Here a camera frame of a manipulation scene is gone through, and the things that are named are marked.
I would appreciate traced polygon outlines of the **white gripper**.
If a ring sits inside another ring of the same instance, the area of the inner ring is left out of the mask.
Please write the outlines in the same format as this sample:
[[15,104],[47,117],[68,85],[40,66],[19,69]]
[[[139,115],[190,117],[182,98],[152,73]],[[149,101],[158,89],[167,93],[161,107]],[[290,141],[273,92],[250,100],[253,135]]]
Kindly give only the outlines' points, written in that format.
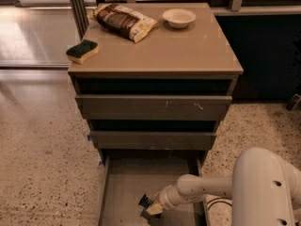
[[176,186],[166,186],[161,191],[152,196],[154,202],[146,209],[146,212],[151,215],[160,215],[164,209],[169,210],[184,203],[184,196],[181,196]]

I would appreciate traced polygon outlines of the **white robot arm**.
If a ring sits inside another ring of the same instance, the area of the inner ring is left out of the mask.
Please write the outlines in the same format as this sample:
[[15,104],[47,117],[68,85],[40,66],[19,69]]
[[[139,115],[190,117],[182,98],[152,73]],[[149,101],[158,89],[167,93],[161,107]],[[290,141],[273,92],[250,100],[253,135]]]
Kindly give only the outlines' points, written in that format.
[[232,175],[179,177],[150,200],[147,213],[158,215],[205,195],[232,201],[232,226],[295,226],[301,207],[301,170],[264,148],[250,148],[236,159]]

